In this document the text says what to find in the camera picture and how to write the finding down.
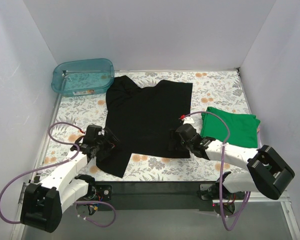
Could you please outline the black t shirt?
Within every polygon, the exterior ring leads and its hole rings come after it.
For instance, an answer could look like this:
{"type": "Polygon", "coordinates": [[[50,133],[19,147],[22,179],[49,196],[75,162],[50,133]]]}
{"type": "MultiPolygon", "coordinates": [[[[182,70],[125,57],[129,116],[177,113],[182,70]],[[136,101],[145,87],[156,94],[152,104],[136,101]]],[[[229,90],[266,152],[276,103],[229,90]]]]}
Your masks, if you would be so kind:
{"type": "Polygon", "coordinates": [[[139,87],[128,76],[114,79],[106,92],[108,127],[119,144],[96,166],[122,178],[132,154],[170,159],[189,158],[185,151],[169,151],[170,130],[182,125],[180,117],[191,110],[192,83],[161,80],[139,87]]]}

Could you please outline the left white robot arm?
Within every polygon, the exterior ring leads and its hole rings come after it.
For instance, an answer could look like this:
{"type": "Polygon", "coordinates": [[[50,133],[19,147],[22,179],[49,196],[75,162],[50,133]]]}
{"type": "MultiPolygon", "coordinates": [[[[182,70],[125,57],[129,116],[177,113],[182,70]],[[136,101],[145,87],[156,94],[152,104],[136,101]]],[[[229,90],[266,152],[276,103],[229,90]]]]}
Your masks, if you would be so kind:
{"type": "Polygon", "coordinates": [[[109,157],[119,141],[107,127],[94,124],[83,133],[71,144],[65,163],[40,182],[26,187],[20,214],[22,224],[52,233],[73,204],[87,206],[91,215],[100,205],[109,205],[112,187],[98,185],[94,177],[79,172],[91,160],[101,162],[109,157]]]}

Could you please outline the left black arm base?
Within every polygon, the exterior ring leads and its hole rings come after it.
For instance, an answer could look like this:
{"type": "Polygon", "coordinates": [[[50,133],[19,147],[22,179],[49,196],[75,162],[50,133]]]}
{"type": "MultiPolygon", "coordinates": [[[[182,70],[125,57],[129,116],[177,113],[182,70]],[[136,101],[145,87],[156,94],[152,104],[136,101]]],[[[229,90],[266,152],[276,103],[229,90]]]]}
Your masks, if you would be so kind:
{"type": "Polygon", "coordinates": [[[86,195],[80,197],[79,201],[109,201],[112,199],[112,186],[108,184],[89,185],[86,195]]]}

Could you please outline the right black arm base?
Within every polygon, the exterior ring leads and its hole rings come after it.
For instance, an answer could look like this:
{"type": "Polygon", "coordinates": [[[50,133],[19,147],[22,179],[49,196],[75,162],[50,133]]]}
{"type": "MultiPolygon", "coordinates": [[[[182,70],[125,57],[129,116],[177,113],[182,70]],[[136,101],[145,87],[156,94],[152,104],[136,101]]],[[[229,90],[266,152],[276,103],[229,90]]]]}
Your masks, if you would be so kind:
{"type": "MultiPolygon", "coordinates": [[[[222,199],[230,201],[235,197],[234,193],[229,192],[224,186],[222,186],[222,199]]],[[[200,184],[197,196],[201,200],[218,200],[220,198],[219,184],[200,184]]]]}

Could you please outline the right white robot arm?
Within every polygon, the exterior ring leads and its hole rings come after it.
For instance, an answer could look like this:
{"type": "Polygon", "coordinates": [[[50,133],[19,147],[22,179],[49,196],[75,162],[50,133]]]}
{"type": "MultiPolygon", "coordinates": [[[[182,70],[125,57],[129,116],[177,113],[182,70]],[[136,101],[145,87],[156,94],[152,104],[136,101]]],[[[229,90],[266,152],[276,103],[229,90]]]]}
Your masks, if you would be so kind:
{"type": "Polygon", "coordinates": [[[171,131],[169,149],[185,150],[198,158],[223,161],[244,170],[224,172],[215,186],[208,189],[213,198],[227,199],[238,192],[259,192],[278,200],[295,177],[292,168],[271,146],[246,148],[223,144],[213,137],[201,137],[189,123],[171,131]]]}

